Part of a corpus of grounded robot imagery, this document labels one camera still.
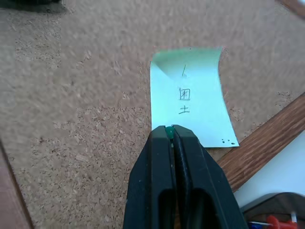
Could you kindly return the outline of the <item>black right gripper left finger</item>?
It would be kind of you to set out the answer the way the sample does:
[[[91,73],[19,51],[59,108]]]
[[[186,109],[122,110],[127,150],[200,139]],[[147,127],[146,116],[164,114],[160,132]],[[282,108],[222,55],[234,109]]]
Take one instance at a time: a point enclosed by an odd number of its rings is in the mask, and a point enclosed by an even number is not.
[[[173,147],[159,126],[151,131],[128,182],[123,229],[174,229],[176,178]]]

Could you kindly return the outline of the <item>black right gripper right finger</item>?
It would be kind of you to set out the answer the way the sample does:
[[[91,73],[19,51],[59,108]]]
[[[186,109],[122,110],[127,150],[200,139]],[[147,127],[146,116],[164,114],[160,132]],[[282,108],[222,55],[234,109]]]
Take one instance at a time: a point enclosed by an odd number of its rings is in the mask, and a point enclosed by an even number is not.
[[[248,229],[221,167],[193,131],[173,128],[181,229]]]

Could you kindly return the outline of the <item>green pushpin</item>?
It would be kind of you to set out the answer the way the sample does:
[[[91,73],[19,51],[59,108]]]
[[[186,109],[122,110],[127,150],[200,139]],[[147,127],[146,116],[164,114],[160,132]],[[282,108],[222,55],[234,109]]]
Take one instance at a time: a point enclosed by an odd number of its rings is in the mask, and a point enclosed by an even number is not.
[[[165,127],[165,131],[166,131],[168,139],[170,140],[171,145],[172,145],[173,144],[173,139],[174,139],[174,127],[173,126],[167,126],[167,127]]]

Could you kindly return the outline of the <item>black tray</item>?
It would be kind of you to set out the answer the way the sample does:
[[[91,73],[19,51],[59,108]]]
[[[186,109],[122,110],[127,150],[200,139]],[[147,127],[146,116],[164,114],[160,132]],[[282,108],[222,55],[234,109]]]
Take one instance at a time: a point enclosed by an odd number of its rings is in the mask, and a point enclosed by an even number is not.
[[[267,223],[267,217],[275,216],[281,222],[296,222],[298,229],[305,229],[305,196],[292,192],[265,195],[242,207],[246,222]]]

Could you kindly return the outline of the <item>green paper note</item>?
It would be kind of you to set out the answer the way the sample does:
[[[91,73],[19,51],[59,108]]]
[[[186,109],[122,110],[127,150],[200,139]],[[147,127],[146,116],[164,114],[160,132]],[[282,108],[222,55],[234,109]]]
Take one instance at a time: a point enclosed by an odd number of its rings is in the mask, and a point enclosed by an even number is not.
[[[156,53],[150,66],[151,122],[192,130],[204,147],[239,146],[222,93],[222,47]]]

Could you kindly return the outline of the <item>blue pushpin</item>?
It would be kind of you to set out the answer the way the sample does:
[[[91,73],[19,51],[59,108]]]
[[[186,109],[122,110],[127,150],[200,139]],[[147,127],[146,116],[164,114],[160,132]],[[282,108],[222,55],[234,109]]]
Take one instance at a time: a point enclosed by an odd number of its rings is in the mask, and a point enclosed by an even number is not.
[[[271,224],[265,222],[249,221],[247,222],[247,225],[249,229],[268,229]]]

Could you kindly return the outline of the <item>red pushpin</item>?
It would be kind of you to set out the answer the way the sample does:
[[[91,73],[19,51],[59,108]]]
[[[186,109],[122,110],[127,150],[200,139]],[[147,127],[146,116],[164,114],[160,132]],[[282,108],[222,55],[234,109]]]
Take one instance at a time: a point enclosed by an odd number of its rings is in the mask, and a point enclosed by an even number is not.
[[[267,223],[267,229],[298,229],[296,222],[281,222],[273,215],[267,217]]]

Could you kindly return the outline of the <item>cork board with wooden frame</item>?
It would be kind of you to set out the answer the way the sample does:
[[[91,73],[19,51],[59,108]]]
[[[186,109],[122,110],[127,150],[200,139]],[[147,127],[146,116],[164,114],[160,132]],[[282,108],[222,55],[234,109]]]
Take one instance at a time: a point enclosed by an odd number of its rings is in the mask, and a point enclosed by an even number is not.
[[[0,139],[35,227],[122,227],[150,61],[183,47],[223,47],[239,141],[305,92],[305,20],[275,0],[0,0]]]

